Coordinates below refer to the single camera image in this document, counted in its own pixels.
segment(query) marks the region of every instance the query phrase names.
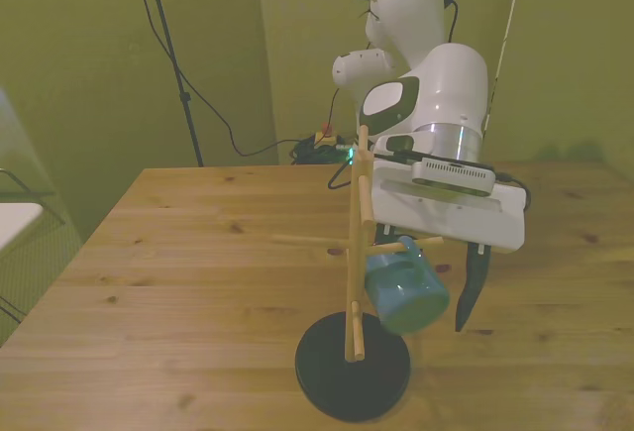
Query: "green wall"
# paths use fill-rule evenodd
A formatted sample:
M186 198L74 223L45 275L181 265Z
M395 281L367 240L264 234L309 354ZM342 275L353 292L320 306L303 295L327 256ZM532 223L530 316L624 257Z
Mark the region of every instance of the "green wall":
M454 41L478 50L493 79L511 0L458 1L461 11ZM333 61L366 45L366 18L360 14L367 2L262 0L262 4L277 137L308 136L327 120L335 90ZM448 28L452 16L448 9ZM346 95L337 100L334 126L339 132L355 130L354 107ZM280 148L281 162L288 162L287 153L288 146Z
M260 0L163 3L183 71L239 146L274 142ZM0 16L0 88L83 238L144 167L195 165L141 0L0 0ZM207 164L276 162L274 150L239 158L211 111L192 110Z
M488 158L604 161L634 179L629 1L517 1Z

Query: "blue mug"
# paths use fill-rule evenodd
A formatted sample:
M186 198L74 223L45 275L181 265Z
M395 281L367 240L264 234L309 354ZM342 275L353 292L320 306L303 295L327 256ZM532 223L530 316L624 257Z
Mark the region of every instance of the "blue mug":
M382 326L392 334L407 335L443 315L449 291L411 238L398 241L405 252L368 257L366 292Z

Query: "table surface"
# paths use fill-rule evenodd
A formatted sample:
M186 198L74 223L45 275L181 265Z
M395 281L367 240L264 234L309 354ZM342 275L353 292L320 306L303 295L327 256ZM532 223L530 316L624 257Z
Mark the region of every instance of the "table surface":
M375 423L317 411L303 332L345 304L345 256L260 234L345 237L333 166L146 170L0 349L0 429L634 429L634 188L599 164L506 164L533 190L527 243L492 259L453 331L465 248L432 252L452 305L408 346Z

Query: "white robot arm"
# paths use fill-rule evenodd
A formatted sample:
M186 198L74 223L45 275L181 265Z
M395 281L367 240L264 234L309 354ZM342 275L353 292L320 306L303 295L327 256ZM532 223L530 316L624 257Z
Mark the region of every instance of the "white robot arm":
M491 249L512 252L524 242L526 191L498 183L494 169L478 163L487 70L472 48L445 43L443 15L452 0L369 1L366 32L377 48L337 58L334 79L369 128L377 222L469 243L460 330ZM407 72L390 52L405 59Z

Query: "microphone stand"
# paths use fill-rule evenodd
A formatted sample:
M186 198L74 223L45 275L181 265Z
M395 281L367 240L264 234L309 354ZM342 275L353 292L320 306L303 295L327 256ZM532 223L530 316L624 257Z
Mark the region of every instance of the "microphone stand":
M171 42L171 36L169 35L169 26L167 25L167 18L165 17L165 11L162 7L162 3L160 0L156 0L158 14L160 16L160 22L162 23L162 29L165 33L165 41L167 42L167 49L169 50L169 57L171 58L171 65L174 68L174 74L176 75L176 83L178 84L178 93L180 97L180 102L182 103L183 111L185 112L185 119L187 119L187 127L189 127L189 135L191 136L191 143L194 147L194 151L196 153L196 160L198 161L198 166L204 166L202 160L202 154L200 153L200 146L198 145L198 139L196 137L196 128L194 126L194 121L191 117L191 109L189 108L189 101L191 100L191 95L187 91L182 84L182 77L180 74L180 68L178 67L178 62L176 61L176 53L174 51L174 45Z

